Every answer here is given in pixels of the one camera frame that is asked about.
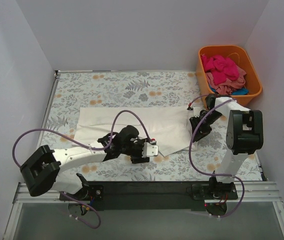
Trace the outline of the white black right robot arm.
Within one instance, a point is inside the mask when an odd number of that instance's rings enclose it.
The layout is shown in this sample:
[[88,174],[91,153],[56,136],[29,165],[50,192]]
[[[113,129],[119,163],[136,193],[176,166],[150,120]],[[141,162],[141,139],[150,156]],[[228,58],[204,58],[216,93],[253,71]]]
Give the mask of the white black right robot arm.
[[238,195],[234,181],[237,180],[237,172],[248,156],[264,144],[263,114],[240,105],[229,95],[207,94],[205,104],[205,110],[189,119],[190,144],[208,136],[212,131],[211,125],[223,116],[227,118],[227,150],[220,167],[206,174],[208,181],[194,183],[191,194],[195,200],[236,200]]

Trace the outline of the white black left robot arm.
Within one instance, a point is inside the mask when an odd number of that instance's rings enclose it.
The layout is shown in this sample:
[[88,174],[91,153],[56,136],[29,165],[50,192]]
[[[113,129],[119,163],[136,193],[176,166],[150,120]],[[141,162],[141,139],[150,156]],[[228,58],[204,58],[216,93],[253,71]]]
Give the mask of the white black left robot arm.
[[76,200],[95,198],[97,187],[91,186],[85,177],[65,172],[88,163],[103,163],[118,158],[130,157],[133,164],[148,163],[158,154],[154,139],[140,138],[139,131],[127,125],[120,132],[110,132],[87,146],[50,149],[40,146],[20,167],[24,182],[32,197],[48,191],[66,193]]

